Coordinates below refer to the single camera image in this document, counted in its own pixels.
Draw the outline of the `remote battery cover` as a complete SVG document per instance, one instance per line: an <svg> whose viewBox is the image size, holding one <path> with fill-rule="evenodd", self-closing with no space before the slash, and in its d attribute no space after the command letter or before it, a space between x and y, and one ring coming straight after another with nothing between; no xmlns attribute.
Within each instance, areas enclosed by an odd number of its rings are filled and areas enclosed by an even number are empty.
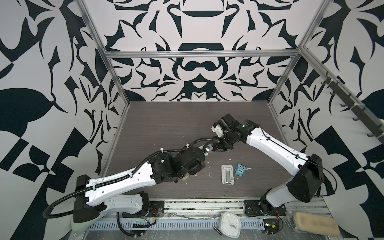
<svg viewBox="0 0 384 240"><path fill-rule="evenodd" d="M185 176L182 178L182 181L186 181L186 180L188 180L189 178L190 178L190 175L187 174L187 175L185 175Z"/></svg>

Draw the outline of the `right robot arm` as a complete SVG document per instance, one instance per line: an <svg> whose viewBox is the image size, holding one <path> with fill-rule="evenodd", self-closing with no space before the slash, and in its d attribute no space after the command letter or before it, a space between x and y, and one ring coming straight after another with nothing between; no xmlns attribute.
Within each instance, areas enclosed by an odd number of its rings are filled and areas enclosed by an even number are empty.
<svg viewBox="0 0 384 240"><path fill-rule="evenodd" d="M265 209L278 209L294 200L308 203L324 182L323 161L318 155L308 156L294 150L268 134L261 125L250 120L239 123L227 114L211 130L219 139L214 151L231 150L235 143L242 142L266 154L291 175L287 182L261 197L260 205Z"/></svg>

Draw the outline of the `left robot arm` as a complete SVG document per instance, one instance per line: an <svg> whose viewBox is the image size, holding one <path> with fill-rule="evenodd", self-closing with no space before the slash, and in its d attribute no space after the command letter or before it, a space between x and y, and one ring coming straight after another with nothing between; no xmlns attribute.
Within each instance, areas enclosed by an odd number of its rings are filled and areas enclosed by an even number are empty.
<svg viewBox="0 0 384 240"><path fill-rule="evenodd" d="M71 216L71 230L78 233L107 214L127 213L141 217L150 209L148 194L140 192L127 196L127 192L161 183L177 183L195 175L206 166L206 155L204 147L160 150L148 156L135 169L97 179L79 176L76 190L49 205L43 211L43 218Z"/></svg>

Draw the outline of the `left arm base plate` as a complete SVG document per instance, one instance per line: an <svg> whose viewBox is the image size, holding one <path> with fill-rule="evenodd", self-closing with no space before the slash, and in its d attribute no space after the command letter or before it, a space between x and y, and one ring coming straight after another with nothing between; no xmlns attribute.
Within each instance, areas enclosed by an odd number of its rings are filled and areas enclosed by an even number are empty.
<svg viewBox="0 0 384 240"><path fill-rule="evenodd" d="M142 209L135 213L122 213L123 218L140 218L140 217L156 217L157 214L162 213L165 207L164 201L150 201L142 205Z"/></svg>

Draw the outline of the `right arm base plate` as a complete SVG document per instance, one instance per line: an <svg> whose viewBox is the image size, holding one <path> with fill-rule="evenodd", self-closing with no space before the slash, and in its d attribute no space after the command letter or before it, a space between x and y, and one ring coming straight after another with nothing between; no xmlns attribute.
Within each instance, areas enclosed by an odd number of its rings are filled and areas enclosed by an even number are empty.
<svg viewBox="0 0 384 240"><path fill-rule="evenodd" d="M245 215L247 217L267 216L270 214L269 203L261 200L245 200Z"/></svg>

